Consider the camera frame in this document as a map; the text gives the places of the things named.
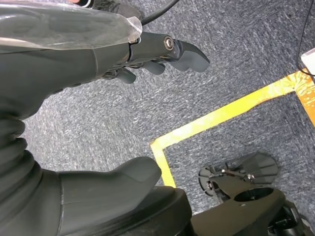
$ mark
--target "black wire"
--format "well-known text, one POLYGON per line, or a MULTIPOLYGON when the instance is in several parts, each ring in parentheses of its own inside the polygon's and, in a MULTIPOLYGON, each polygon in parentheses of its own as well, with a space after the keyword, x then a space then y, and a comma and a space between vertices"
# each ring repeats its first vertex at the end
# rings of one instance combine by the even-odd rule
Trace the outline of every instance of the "black wire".
POLYGON ((305 26, 306 26, 306 24, 307 22, 307 19, 308 19, 309 15, 310 15, 310 10, 312 9, 312 6, 313 6, 313 3, 314 3, 314 0, 311 0, 310 1, 310 8, 308 9, 308 12, 307 12, 307 14, 305 17, 304 24, 303 25, 302 32, 301 34, 300 42, 298 43, 298 54, 296 56, 296 64, 298 66, 298 69, 299 71, 301 71, 301 72, 303 72, 303 73, 307 74, 307 75, 310 75, 310 76, 315 76, 315 75, 313 75, 313 74, 310 74, 310 73, 307 73, 307 72, 305 72, 305 71, 302 70, 300 67, 300 65, 299 65, 299 58, 300 58, 301 45, 302 44, 303 36, 304 35, 305 26))
POLYGON ((174 5, 175 5, 176 3, 179 2, 179 1, 180 0, 171 0, 169 3, 167 3, 167 4, 161 7, 160 9, 156 10, 153 14, 144 18, 141 21, 141 24, 143 26, 145 26, 145 25, 147 25, 148 23, 151 23, 152 21, 156 20, 157 18, 163 15, 164 13, 166 13, 167 11, 168 11, 171 8, 172 8, 174 5))

